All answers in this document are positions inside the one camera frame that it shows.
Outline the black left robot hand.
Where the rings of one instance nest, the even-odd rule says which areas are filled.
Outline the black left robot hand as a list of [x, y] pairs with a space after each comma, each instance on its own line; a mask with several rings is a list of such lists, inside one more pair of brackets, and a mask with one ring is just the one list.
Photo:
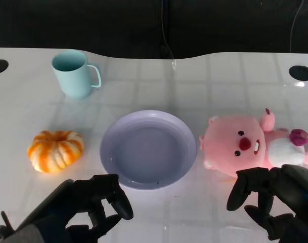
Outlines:
[[18, 226], [33, 225], [44, 242], [97, 242], [133, 209], [117, 174], [61, 183]]

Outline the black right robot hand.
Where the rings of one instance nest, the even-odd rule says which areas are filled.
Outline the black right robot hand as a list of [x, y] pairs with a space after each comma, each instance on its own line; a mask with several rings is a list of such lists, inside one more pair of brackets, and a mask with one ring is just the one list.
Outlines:
[[[229, 195], [227, 210], [239, 209], [252, 193], [258, 205], [246, 205], [246, 213], [268, 233], [269, 240], [308, 242], [308, 169], [294, 165], [280, 168], [252, 168], [237, 171], [237, 180]], [[293, 212], [271, 216], [274, 197]]]

